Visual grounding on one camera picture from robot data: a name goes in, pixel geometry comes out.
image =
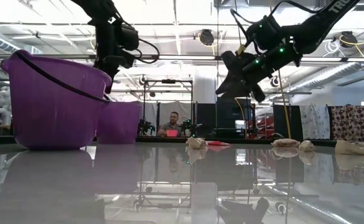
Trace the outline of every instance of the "patterned fabric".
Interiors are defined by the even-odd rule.
[[[334,139],[364,142],[364,106],[332,106]]]
[[[304,139],[330,139],[330,115],[326,106],[299,106]]]

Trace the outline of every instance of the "ceiling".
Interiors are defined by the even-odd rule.
[[[240,45],[238,28],[229,9],[217,11],[213,6],[213,0],[113,0],[113,2],[124,20],[139,31],[139,37],[155,44],[161,55],[220,55],[227,50],[235,51]],[[243,17],[250,21],[257,21],[265,14],[269,14],[270,6],[274,6],[278,1],[250,1],[251,6],[245,6],[244,1],[237,2],[240,7],[238,12]],[[297,2],[314,7],[318,1]],[[280,25],[285,26],[299,24],[310,14],[288,6],[280,7],[274,16]],[[0,37],[16,46],[34,46],[43,54],[93,54],[95,28],[87,25],[89,20],[90,18],[82,8],[70,0],[0,0]],[[207,47],[200,43],[196,37],[202,29],[213,31],[216,46]],[[336,50],[334,54],[327,53],[329,49],[336,49],[330,41],[334,37],[339,37],[341,31],[345,30],[353,31],[359,43],[364,42],[364,11],[354,9],[350,11],[336,23],[320,47],[306,56],[341,57],[345,55],[349,57],[354,55],[359,57],[355,47],[339,48],[340,51]],[[364,50],[364,44],[360,45],[360,48]],[[155,54],[155,50],[144,43],[140,44],[139,49],[143,54]],[[250,47],[246,51],[254,52]],[[0,50],[0,54],[6,53],[8,52]],[[199,65],[192,61],[170,60],[160,61],[152,66],[137,63],[129,70],[121,69],[116,76],[121,83],[113,85],[113,89],[140,90],[142,86],[139,85],[138,78],[143,74],[154,80],[193,79],[195,67]],[[208,62],[206,65],[217,67],[215,61]],[[293,85],[322,68],[324,65],[319,63],[299,68],[285,66],[281,69],[281,76],[287,85]],[[218,71],[220,78],[225,78],[227,69],[222,62],[218,66]],[[260,85],[264,91],[277,89],[271,87],[269,80],[263,80]],[[174,86],[167,84],[161,87],[161,84],[158,84],[157,87],[153,87],[153,90],[186,90],[186,87],[180,84]],[[140,93],[137,96],[112,93],[111,96],[126,101],[136,100],[136,97],[142,98]],[[189,100],[190,95],[164,93],[161,99]]]

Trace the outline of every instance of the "purple container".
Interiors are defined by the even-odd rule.
[[[141,106],[111,102],[101,109],[97,141],[100,144],[132,144],[138,136]]]
[[[111,78],[87,65],[19,53],[62,82],[102,97]],[[80,148],[92,142],[102,102],[46,79],[16,54],[1,63],[9,74],[14,138],[30,149]]]

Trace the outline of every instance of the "bucket handle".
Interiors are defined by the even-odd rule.
[[[79,90],[73,86],[70,86],[69,84],[66,84],[62,81],[60,81],[59,79],[49,75],[47,72],[43,71],[40,67],[38,67],[36,64],[32,63],[30,60],[28,60],[28,58],[24,55],[22,55],[20,52],[14,52],[25,64],[27,64],[30,68],[34,69],[37,73],[39,73],[40,75],[42,75],[43,77],[49,79],[50,81],[58,84],[59,86],[68,89],[76,94],[79,94],[81,96],[85,96],[87,98],[91,98],[92,100],[97,100],[103,103],[110,103],[110,100],[106,100],[106,99],[102,99],[100,97],[97,96],[93,96],[87,92],[84,92],[82,90]]]

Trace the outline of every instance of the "purple plastic bucket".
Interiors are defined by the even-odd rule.
[[[43,71],[92,96],[111,83],[104,72],[80,63],[17,51]],[[102,102],[74,93],[30,68],[16,53],[1,63],[9,74],[15,140],[30,149],[71,149],[92,142]]]
[[[138,136],[141,106],[111,102],[101,109],[97,141],[100,144],[132,144]]]

